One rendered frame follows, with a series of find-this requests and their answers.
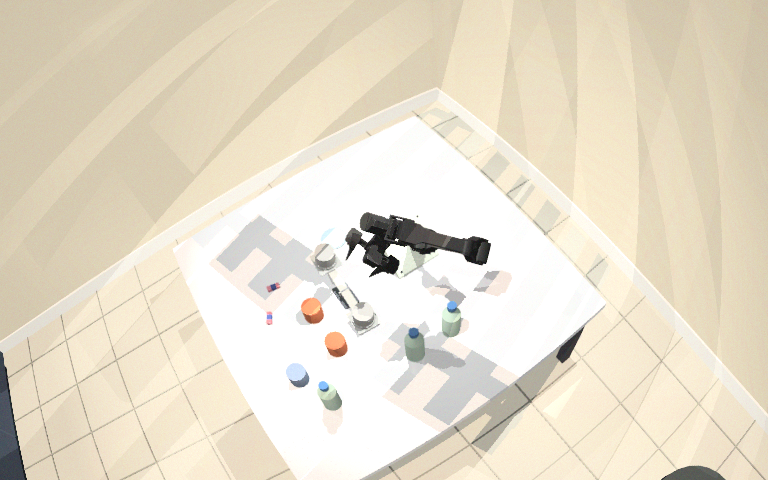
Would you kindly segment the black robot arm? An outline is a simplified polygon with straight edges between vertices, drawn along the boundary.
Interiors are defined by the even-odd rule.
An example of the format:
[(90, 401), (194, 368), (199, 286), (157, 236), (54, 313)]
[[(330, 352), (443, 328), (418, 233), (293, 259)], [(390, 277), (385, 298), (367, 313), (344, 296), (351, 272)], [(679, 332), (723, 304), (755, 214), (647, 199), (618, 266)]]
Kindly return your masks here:
[[(398, 220), (398, 219), (402, 220)], [(410, 246), (412, 251), (420, 254), (430, 254), (437, 249), (463, 255), (467, 262), (482, 265), (487, 263), (491, 249), (489, 240), (483, 237), (472, 236), (470, 238), (457, 238), (441, 233), (435, 230), (423, 227), (415, 220), (391, 215), (389, 218), (365, 212), (359, 222), (362, 231), (381, 235), (381, 237), (391, 244), (399, 246)], [(395, 241), (398, 239), (398, 241)], [(389, 259), (385, 256), (386, 246), (378, 246), (377, 241), (373, 240), (364, 247), (365, 254), (362, 262), (371, 268), (384, 268)], [(414, 249), (414, 250), (413, 250)]]

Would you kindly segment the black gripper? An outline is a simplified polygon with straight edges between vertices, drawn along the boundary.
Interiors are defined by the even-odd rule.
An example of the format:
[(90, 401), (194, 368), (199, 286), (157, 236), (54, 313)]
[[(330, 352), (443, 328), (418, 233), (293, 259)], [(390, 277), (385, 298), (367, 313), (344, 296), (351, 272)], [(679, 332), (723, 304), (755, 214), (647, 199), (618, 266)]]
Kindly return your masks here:
[[(365, 240), (363, 240), (361, 238), (362, 235), (363, 235), (363, 233), (358, 231), (356, 228), (351, 228), (348, 231), (348, 233), (347, 233), (347, 235), (346, 235), (346, 237), (344, 239), (347, 242), (347, 245), (349, 246), (348, 253), (347, 253), (345, 261), (349, 258), (349, 256), (351, 255), (351, 253), (353, 252), (353, 250), (355, 249), (357, 244), (359, 244), (360, 246), (362, 246), (364, 248), (367, 243), (369, 243), (369, 242), (371, 242), (373, 240), (376, 240), (378, 242), (377, 245), (380, 246), (380, 247), (382, 247), (384, 245), (388, 249), (388, 247), (391, 245), (391, 243), (389, 243), (388, 241), (384, 240), (381, 237), (381, 235), (376, 235), (375, 234), (370, 239), (369, 242), (366, 242)], [(373, 276), (375, 276), (375, 275), (377, 275), (379, 273), (382, 273), (382, 272), (387, 273), (387, 274), (390, 273), (391, 275), (394, 275), (397, 272), (397, 270), (399, 268), (399, 265), (400, 265), (400, 261), (397, 258), (395, 258), (393, 255), (389, 255), (389, 257), (387, 257), (387, 256), (385, 256), (385, 257), (389, 259), (388, 264), (384, 268), (381, 268), (381, 269), (377, 267), (369, 275), (369, 278), (371, 278), (371, 277), (373, 277)]]

